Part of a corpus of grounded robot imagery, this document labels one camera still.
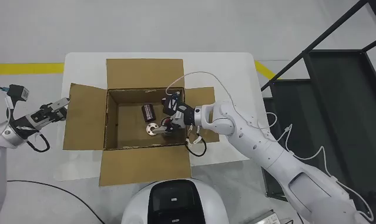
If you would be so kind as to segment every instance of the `gray floor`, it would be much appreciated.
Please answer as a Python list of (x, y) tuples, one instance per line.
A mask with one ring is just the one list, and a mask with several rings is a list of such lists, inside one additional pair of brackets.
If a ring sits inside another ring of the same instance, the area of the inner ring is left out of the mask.
[[(63, 62), (69, 52), (250, 52), (274, 72), (294, 58), (358, 0), (0, 0), (0, 63)], [(375, 18), (362, 9), (319, 48), (362, 48), (376, 39)], [(369, 53), (376, 60), (376, 51)], [(283, 78), (306, 78), (298, 63)], [(260, 84), (266, 78), (259, 75)], [(0, 76), (31, 91), (21, 116), (59, 98), (62, 75)], [(0, 112), (5, 104), (0, 102)], [(5, 116), (0, 114), (0, 121)], [(54, 142), (56, 126), (43, 130)], [(98, 178), (57, 182), (59, 152), (23, 146), (8, 153), (8, 178), (49, 182), (79, 195), (106, 223), (119, 223), (145, 184), (99, 188)], [(269, 209), (298, 219), (285, 202), (267, 199), (253, 161), (193, 168), (222, 196), (230, 223)], [(77, 200), (43, 186), (10, 183), (0, 223), (98, 223)]]

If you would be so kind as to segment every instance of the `white table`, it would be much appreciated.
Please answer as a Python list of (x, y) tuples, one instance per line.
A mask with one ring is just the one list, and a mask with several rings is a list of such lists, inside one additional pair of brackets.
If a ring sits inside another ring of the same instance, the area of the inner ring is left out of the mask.
[[(264, 103), (257, 78), (254, 59), (248, 53), (70, 53), (65, 58), (62, 97), (69, 96), (71, 83), (107, 88), (106, 59), (109, 58), (179, 58), (184, 73), (207, 71), (215, 74), (231, 93), (234, 103), (257, 115), (260, 123), (267, 122)], [(216, 101), (228, 101), (224, 89), (210, 75), (198, 73), (185, 77), (186, 88), (213, 86)], [(62, 147), (65, 124), (58, 126), (57, 145)], [(61, 166), (55, 171), (56, 180), (98, 177), (102, 151), (64, 151)], [(208, 143), (203, 157), (190, 155), (191, 166), (246, 160), (245, 156), (220, 135), (220, 142)]]

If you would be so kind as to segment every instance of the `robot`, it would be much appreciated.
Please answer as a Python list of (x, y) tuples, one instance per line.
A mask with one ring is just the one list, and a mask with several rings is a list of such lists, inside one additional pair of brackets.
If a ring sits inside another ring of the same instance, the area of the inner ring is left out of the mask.
[[(0, 210), (6, 192), (6, 149), (15, 149), (26, 142), (37, 152), (47, 151), (49, 144), (45, 138), (45, 150), (37, 149), (27, 139), (52, 122), (64, 121), (64, 106), (69, 103), (68, 98), (63, 98), (15, 120), (14, 106), (17, 101), (26, 101), (29, 92), (18, 85), (1, 90), (7, 92), (10, 106), (8, 120), (0, 123)], [(239, 152), (275, 177), (292, 207), (309, 222), (354, 224), (368, 223), (366, 218), (373, 220), (372, 213), (368, 218), (353, 207), (349, 194), (336, 178), (302, 163), (275, 140), (268, 128), (260, 128), (255, 116), (237, 109), (232, 101), (192, 108), (181, 103), (179, 93), (175, 93), (167, 94), (162, 103), (171, 119), (180, 114), (179, 119), (183, 121), (165, 121), (154, 133), (171, 134), (174, 129), (198, 126), (225, 135)], [(228, 224), (229, 219), (221, 197), (213, 188), (199, 180), (178, 179), (152, 183), (131, 199), (122, 224), (147, 223)]]
[[(69, 98), (62, 98), (54, 103), (42, 105), (37, 111), (25, 115), (19, 119), (14, 119), (13, 111), (18, 101), (26, 102), (29, 91), (20, 85), (10, 85), (2, 87), (0, 90), (6, 92), (6, 110), (8, 120), (0, 123), (0, 210), (4, 204), (6, 194), (6, 150), (16, 149), (27, 143), (34, 151), (43, 153), (49, 150), (47, 139), (40, 133), (40, 130), (53, 122), (64, 121), (66, 119), (65, 106), (69, 103)], [(39, 134), (46, 143), (43, 150), (37, 149), (28, 138)]]

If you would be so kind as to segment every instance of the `yellow floor line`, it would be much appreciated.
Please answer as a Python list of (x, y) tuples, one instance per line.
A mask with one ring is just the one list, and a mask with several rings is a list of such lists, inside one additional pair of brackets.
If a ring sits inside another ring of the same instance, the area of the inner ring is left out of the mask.
[(275, 74), (273, 73), (273, 71), (269, 70), (268, 68), (266, 68), (266, 66), (264, 66), (263, 64), (261, 64), (260, 62), (258, 61), (254, 61), (254, 65), (256, 66), (256, 70), (262, 74), (263, 76), (265, 76), (267, 79), (271, 79), (275, 76)]
[(0, 75), (63, 73), (64, 63), (0, 63)]
[[(256, 70), (271, 79), (275, 74), (258, 61), (254, 61)], [(64, 63), (0, 63), (0, 75), (29, 75), (43, 73), (63, 73)]]

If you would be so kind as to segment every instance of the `open cardboard box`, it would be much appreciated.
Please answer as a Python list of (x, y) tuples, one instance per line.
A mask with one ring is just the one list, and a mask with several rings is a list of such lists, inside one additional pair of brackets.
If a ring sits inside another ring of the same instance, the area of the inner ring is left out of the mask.
[[(191, 177), (186, 130), (173, 136), (146, 133), (141, 106), (153, 104), (156, 123), (165, 89), (184, 74), (181, 59), (108, 59), (108, 89), (72, 83), (65, 126), (64, 150), (103, 150), (100, 186)], [(170, 91), (180, 91), (192, 106), (212, 104), (214, 88), (185, 89), (184, 79)], [(206, 142), (218, 134), (201, 130)]]

